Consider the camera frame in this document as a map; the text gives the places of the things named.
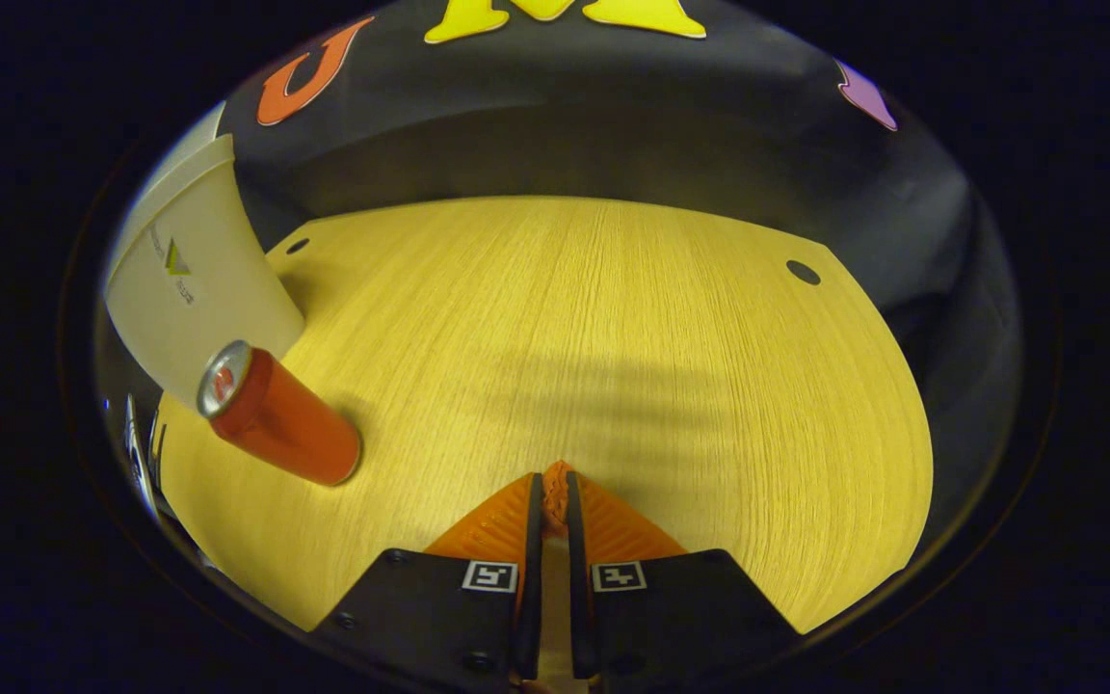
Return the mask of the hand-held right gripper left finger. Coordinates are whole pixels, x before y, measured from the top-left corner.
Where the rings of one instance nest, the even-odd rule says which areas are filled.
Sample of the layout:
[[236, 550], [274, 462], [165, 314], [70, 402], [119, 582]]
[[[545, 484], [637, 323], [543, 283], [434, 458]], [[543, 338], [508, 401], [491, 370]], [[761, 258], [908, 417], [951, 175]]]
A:
[[542, 477], [525, 474], [427, 549], [385, 549], [309, 638], [401, 682], [535, 680], [542, 497]]

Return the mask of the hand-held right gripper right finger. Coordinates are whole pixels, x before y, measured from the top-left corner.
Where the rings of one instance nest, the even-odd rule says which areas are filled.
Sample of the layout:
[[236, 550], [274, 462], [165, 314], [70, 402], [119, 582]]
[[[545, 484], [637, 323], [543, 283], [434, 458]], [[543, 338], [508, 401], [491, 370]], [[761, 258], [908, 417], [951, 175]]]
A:
[[683, 549], [602, 485], [567, 473], [569, 645], [589, 682], [719, 682], [803, 635], [725, 549]]

